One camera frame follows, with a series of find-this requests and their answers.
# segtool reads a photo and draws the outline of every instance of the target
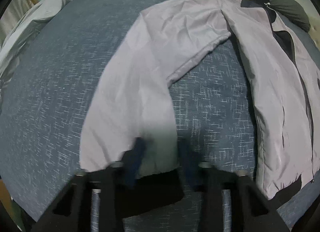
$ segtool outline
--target jacket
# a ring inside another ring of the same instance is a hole
[[[81,133],[81,167],[103,169],[144,137],[141,176],[176,168],[168,86],[233,33],[257,122],[257,186],[271,199],[299,176],[302,187],[311,181],[320,167],[320,72],[267,11],[252,0],[169,0],[143,10],[100,78]]]

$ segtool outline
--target dark green pillow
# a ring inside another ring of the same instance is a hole
[[[310,23],[308,15],[295,0],[270,0],[270,8],[287,17],[304,31],[309,31]]]

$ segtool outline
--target bed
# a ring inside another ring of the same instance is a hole
[[[138,13],[163,1],[72,0],[21,54],[0,115],[0,174],[12,198],[34,220],[79,169],[81,127],[105,65]],[[320,53],[309,35],[283,20],[319,66]],[[254,178],[256,125],[234,37],[174,83],[170,95],[180,138],[218,168],[246,169]],[[319,172],[314,180],[278,209],[289,228],[318,197]],[[183,188],[181,201],[125,219],[125,230],[196,231],[201,195],[185,183]],[[94,208],[93,221],[97,215]],[[230,231],[228,191],[224,220]],[[97,231],[96,222],[92,230]]]

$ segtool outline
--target jacket sleeve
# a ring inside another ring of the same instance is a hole
[[[100,78],[81,133],[81,168],[119,160],[135,137],[148,141],[141,176],[176,168],[168,86],[229,36],[216,0],[170,0],[142,11]]]

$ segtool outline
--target mattress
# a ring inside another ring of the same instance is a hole
[[[79,168],[82,124],[105,65],[139,12],[162,1],[72,0],[22,54],[0,116],[0,155],[5,155],[0,174],[12,198],[33,219],[39,219]],[[313,43],[308,34],[297,33],[301,29],[294,30],[304,42]],[[317,49],[313,52],[320,58]],[[234,37],[174,83],[170,95],[179,138],[188,139],[203,160],[226,171],[246,169],[254,178],[256,125]],[[314,183],[278,209],[289,227],[319,195],[319,186],[317,173]],[[125,230],[196,230],[201,195],[184,182],[183,187],[186,196],[181,201],[125,219]],[[223,195],[227,232],[231,203],[228,191]]]

